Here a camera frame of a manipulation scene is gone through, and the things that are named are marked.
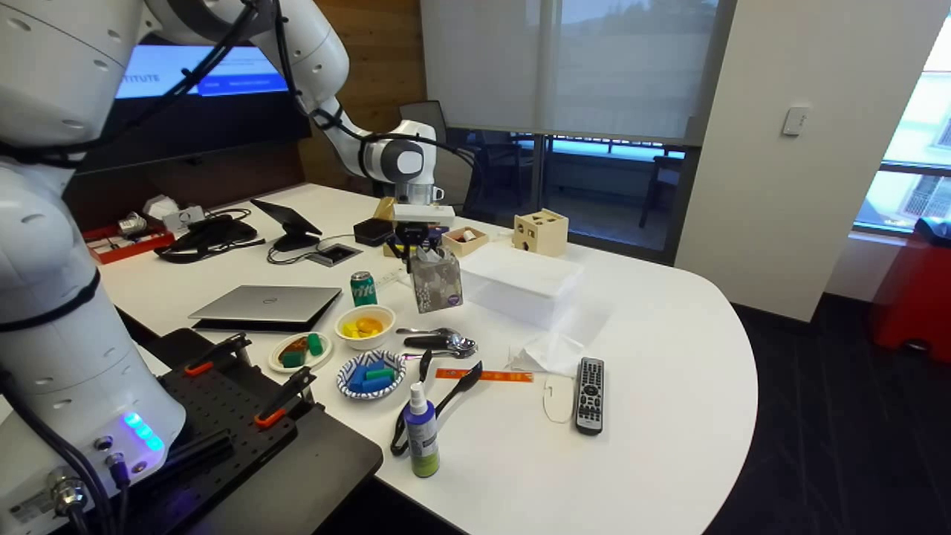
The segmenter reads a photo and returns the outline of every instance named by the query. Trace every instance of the light switch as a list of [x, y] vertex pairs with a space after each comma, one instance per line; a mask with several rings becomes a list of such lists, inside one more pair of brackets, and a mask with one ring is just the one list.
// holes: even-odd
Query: light switch
[[809, 108], [807, 105], [793, 105], [792, 111], [786, 111], [781, 118], [781, 135], [786, 136], [801, 136], [809, 118]]

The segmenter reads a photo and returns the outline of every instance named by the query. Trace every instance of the spray bottle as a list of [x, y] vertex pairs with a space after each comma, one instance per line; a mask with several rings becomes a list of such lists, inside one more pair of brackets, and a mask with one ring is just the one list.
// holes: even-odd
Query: spray bottle
[[411, 454], [417, 479], [429, 479], [441, 472], [441, 448], [438, 448], [438, 408], [426, 398], [426, 386], [411, 386], [411, 404], [405, 411], [405, 426], [411, 433]]

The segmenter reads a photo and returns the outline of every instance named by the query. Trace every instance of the window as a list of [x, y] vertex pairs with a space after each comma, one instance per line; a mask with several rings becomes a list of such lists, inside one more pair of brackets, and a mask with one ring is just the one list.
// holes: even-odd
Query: window
[[887, 161], [856, 218], [859, 228], [913, 233], [919, 218], [951, 218], [951, 19], [927, 56]]

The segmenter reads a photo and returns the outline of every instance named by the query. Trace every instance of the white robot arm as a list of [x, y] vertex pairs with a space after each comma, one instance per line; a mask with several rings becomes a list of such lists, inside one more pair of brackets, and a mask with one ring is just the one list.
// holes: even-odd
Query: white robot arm
[[220, 41], [231, 26], [275, 65], [288, 65], [300, 111], [352, 172], [407, 197], [399, 219], [451, 219], [451, 209], [434, 206], [429, 124], [402, 121], [373, 136], [343, 112], [347, 56], [313, 0], [0, 0], [0, 393], [35, 417], [0, 408], [0, 533], [62, 522], [44, 499], [62, 451], [38, 444], [34, 421], [62, 436], [68, 459], [89, 462], [68, 470], [102, 482], [102, 490], [86, 487], [92, 503], [120, 490], [108, 470], [113, 451], [136, 467], [136, 485], [163, 467], [184, 429], [184, 408], [144, 365], [59, 197], [68, 166], [102, 136], [144, 37]]

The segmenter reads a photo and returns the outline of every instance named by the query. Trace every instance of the white table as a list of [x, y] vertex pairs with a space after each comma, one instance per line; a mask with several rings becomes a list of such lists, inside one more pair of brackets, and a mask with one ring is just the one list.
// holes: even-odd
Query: white table
[[[266, 200], [297, 209], [327, 239], [352, 236], [353, 222], [376, 210], [370, 197], [316, 185]], [[258, 210], [251, 222], [266, 239], [282, 236]], [[478, 228], [497, 240], [508, 239], [508, 228]], [[322, 322], [331, 332], [337, 314], [352, 307], [347, 277], [373, 271], [399, 323], [463, 331], [478, 340], [486, 368], [511, 365], [518, 347], [538, 337], [475, 303], [417, 314], [402, 262], [383, 258], [382, 251], [365, 251], [340, 268], [269, 264], [266, 252], [266, 248], [236, 251], [196, 264], [136, 255], [108, 264], [105, 285], [117, 307], [162, 337], [188, 326], [193, 308], [243, 283], [340, 285], [343, 303]], [[478, 383], [445, 414], [444, 470], [417, 479], [407, 459], [387, 451], [407, 383], [383, 402], [347, 402], [337, 389], [337, 372], [352, 352], [337, 344], [334, 360], [319, 368], [316, 398], [331, 417], [382, 444], [383, 482], [466, 533], [702, 533], [731, 493], [754, 429], [759, 381], [743, 323], [722, 291], [695, 273], [590, 248], [570, 248], [564, 258], [582, 264], [579, 289], [590, 307], [609, 308], [590, 344], [590, 355], [606, 362], [601, 436], [582, 436], [567, 426], [575, 386], [564, 377]], [[286, 340], [254, 332], [251, 356], [266, 368], [266, 356]], [[434, 381], [432, 398], [444, 398], [448, 386]]]

